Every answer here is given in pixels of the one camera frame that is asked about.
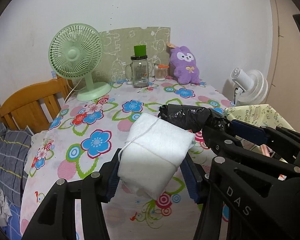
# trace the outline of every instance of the black jar lid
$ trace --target black jar lid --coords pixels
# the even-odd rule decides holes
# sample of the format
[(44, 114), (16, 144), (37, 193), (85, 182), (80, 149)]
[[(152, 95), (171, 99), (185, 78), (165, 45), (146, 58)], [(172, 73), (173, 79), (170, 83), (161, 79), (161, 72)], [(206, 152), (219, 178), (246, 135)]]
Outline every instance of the black jar lid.
[(131, 60), (142, 60), (142, 59), (147, 59), (148, 56), (144, 55), (144, 56), (136, 57), (136, 56), (133, 55), (130, 58), (131, 58)]

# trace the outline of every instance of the fan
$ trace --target fan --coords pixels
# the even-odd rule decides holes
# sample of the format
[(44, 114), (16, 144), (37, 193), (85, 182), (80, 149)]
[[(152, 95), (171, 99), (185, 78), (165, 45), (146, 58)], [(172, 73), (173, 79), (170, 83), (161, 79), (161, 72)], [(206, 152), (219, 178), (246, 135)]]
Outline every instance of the fan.
[(239, 86), (235, 92), (236, 105), (237, 103), (241, 106), (257, 105), (266, 98), (268, 82), (260, 71), (254, 69), (245, 73), (242, 69), (236, 68), (231, 73), (231, 79)]
[(49, 48), (52, 69), (66, 79), (84, 77), (86, 87), (78, 92), (77, 100), (90, 101), (111, 90), (105, 82), (94, 83), (91, 72), (100, 63), (103, 45), (100, 34), (86, 24), (71, 24), (54, 36)]

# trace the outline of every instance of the glass mason jar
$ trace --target glass mason jar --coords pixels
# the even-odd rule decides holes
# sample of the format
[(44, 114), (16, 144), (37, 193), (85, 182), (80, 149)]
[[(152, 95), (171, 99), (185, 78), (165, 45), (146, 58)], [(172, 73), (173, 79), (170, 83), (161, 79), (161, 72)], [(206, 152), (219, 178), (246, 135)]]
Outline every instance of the glass mason jar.
[(143, 88), (149, 85), (149, 62), (148, 56), (131, 56), (132, 62), (126, 66), (126, 77), (129, 81), (132, 81), (132, 85), (135, 88)]

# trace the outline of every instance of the yellow bow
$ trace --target yellow bow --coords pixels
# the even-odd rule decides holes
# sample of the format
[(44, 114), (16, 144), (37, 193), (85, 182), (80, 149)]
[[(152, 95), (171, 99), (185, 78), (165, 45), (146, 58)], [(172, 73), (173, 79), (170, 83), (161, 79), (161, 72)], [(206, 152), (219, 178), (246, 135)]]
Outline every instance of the yellow bow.
[(189, 70), (189, 73), (193, 73), (194, 67), (186, 67), (187, 70)]

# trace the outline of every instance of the fan center cap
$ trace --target fan center cap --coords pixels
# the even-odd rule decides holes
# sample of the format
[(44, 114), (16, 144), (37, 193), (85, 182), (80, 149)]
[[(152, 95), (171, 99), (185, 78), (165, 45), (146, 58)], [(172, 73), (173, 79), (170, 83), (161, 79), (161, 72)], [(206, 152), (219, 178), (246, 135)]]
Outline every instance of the fan center cap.
[(77, 56), (78, 56), (77, 50), (75, 50), (75, 49), (70, 49), (70, 50), (68, 51), (68, 57), (69, 57), (69, 59), (74, 60)]

